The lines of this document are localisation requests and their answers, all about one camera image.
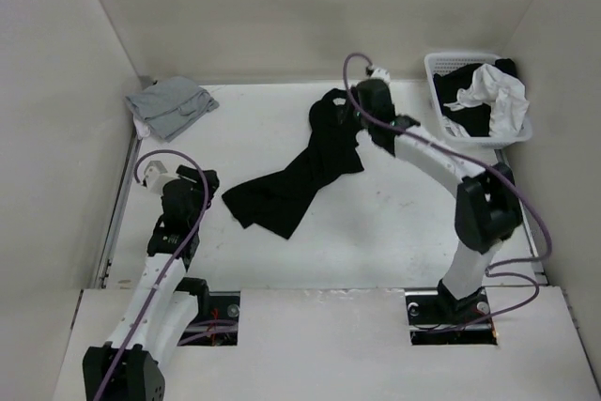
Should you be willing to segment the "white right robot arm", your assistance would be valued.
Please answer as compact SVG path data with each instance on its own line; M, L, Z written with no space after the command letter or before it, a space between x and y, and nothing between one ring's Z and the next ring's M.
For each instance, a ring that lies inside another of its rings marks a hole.
M349 89L351 115L372 141L396 159L436 180L455 198L458 246L437 286L435 307L449 325L465 322L477 303L485 270L501 245L522 225L510 167L480 162L447 147L411 116L399 116L387 83L373 78Z

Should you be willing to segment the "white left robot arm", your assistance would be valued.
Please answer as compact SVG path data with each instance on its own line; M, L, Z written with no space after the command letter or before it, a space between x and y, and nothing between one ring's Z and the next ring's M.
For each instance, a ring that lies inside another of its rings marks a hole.
M210 314L207 283L187 273L199 245L198 221L220 185L216 172L180 165L168 174L152 161L143 185L160 196L162 212L128 308L105 343L83 357L88 400L162 400L163 371L179 339Z

